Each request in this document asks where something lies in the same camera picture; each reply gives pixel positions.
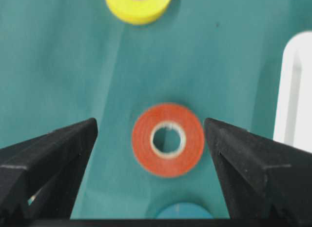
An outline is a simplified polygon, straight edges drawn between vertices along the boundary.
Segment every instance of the red tape roll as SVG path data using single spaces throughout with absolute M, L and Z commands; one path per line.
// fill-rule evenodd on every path
M 177 151 L 162 153 L 154 146 L 154 133 L 162 127 L 179 133 Z M 132 132 L 135 157 L 147 171 L 161 177 L 177 177 L 190 171 L 198 163 L 204 143 L 203 129 L 196 115 L 174 103 L 149 108 L 137 120 Z

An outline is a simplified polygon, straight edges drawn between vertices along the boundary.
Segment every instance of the yellow tape roll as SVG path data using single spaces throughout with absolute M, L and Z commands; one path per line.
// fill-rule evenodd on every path
M 124 22 L 140 25 L 157 20 L 171 0 L 106 0 L 111 12 Z

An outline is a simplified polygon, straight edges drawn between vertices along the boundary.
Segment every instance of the tape hole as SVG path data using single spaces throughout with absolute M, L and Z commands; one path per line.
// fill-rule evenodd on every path
M 180 141 L 179 133 L 175 129 L 168 127 L 158 129 L 153 138 L 153 144 L 162 153 L 176 152 L 179 148 Z

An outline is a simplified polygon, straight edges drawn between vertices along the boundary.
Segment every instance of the teal cloth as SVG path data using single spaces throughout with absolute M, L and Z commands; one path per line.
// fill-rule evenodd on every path
M 207 146 L 185 176 L 145 171 L 131 147 L 148 107 L 174 102 L 271 138 L 283 49 L 312 0 L 173 0 L 132 26 L 105 0 L 0 0 L 0 148 L 89 117 L 98 139 L 72 218 L 154 218 L 177 202 L 228 217 Z

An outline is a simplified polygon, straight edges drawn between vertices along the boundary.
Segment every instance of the white object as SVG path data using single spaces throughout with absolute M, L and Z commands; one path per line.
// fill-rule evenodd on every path
M 312 153 L 312 32 L 284 50 L 274 140 Z

